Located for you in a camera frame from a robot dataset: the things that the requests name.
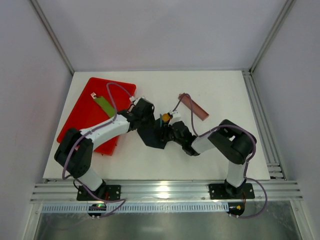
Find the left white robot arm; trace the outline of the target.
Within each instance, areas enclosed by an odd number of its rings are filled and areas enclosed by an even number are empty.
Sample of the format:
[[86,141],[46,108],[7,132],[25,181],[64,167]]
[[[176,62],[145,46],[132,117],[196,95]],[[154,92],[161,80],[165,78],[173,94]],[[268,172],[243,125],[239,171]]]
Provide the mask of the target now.
[[151,102],[139,97],[129,109],[117,112],[112,119],[82,130],[67,130],[54,159],[63,167],[64,180],[72,177],[81,184],[78,197],[112,201],[110,188],[92,167],[93,152],[115,137],[151,126],[155,122],[154,110]]

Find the black paper napkin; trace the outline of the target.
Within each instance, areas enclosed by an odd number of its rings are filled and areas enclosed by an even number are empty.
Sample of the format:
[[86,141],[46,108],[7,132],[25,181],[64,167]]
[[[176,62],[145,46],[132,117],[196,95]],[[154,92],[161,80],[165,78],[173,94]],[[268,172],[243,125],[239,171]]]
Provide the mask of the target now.
[[160,128],[159,118],[155,120],[154,125],[141,127],[137,132],[147,147],[163,150],[167,143],[171,142],[169,124],[163,121],[162,128]]

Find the yellow plastic spoon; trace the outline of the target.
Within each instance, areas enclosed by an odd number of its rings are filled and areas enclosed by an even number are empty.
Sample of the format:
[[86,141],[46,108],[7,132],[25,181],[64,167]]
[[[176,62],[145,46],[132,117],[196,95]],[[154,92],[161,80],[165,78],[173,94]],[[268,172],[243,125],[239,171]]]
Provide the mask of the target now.
[[165,114],[162,115],[162,120],[164,122],[169,122],[170,119],[171,119],[171,117],[170,117],[170,115],[168,113],[165,113]]

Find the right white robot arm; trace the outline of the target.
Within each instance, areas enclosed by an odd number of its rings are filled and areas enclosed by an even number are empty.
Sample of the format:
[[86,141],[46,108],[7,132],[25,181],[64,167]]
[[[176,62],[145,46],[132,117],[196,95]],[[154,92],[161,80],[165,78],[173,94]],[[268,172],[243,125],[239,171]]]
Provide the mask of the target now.
[[250,132],[225,119],[212,130],[196,136],[178,121],[169,125],[168,138],[179,144],[189,156],[217,149],[229,161],[223,192],[234,199],[244,195],[249,162],[256,153],[257,144]]

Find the teal plastic knife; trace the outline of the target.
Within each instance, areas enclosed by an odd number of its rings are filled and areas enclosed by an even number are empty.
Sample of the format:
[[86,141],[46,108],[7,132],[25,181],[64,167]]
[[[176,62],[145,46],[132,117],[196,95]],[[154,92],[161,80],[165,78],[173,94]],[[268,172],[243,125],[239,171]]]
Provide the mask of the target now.
[[159,128],[161,129],[162,128],[162,126],[163,126],[163,115],[160,113],[159,114]]

